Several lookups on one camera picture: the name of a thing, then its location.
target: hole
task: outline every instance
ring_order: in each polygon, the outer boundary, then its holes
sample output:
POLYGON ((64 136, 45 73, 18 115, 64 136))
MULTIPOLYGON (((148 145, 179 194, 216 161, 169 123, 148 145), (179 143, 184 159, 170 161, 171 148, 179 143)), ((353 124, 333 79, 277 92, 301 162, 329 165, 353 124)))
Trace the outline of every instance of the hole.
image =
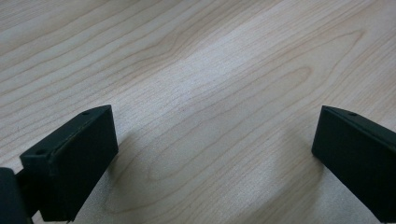
POLYGON ((36 155, 43 155, 43 154, 46 154, 46 153, 47 153, 47 150, 44 149, 44 148, 39 149, 38 151, 35 152, 36 155))

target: black object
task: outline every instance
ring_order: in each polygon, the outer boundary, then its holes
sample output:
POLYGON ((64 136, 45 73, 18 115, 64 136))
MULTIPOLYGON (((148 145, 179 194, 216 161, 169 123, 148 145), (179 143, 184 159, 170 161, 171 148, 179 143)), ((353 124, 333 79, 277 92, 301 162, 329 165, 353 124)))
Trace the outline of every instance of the black object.
POLYGON ((16 176, 0 169, 0 223, 30 223, 37 210, 73 221, 118 150, 111 105, 75 116, 21 154, 16 176))
POLYGON ((396 133, 356 113, 323 106, 312 153, 381 222, 396 222, 396 133))

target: wood grain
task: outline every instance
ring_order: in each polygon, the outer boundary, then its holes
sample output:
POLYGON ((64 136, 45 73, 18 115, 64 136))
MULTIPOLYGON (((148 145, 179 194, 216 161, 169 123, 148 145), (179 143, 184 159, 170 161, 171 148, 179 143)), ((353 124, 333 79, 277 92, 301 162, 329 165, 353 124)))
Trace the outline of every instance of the wood grain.
POLYGON ((76 223, 378 223, 310 148, 322 105, 396 130, 395 11, 1 1, 0 165, 111 104, 120 155, 76 223))

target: black plastic block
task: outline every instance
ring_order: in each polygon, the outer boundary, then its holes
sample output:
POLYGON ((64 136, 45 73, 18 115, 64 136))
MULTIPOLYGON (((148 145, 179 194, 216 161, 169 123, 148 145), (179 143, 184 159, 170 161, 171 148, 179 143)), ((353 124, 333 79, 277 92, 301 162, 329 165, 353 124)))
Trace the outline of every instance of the black plastic block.
POLYGON ((380 220, 396 222, 396 133, 323 106, 312 153, 380 220))
POLYGON ((26 214, 17 178, 8 168, 0 168, 0 223, 32 223, 26 214))
POLYGON ((45 221, 74 220, 118 153, 110 105, 87 110, 21 154, 24 172, 39 183, 45 221))

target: light wood surface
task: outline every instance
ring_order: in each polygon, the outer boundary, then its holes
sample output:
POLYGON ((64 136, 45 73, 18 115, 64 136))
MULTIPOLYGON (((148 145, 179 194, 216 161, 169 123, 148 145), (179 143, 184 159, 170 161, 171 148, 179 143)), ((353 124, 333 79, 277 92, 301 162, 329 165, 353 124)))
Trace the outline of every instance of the light wood surface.
POLYGON ((76 223, 378 223, 310 148, 322 105, 395 131, 395 67, 396 1, 1 1, 0 165, 110 104, 76 223))

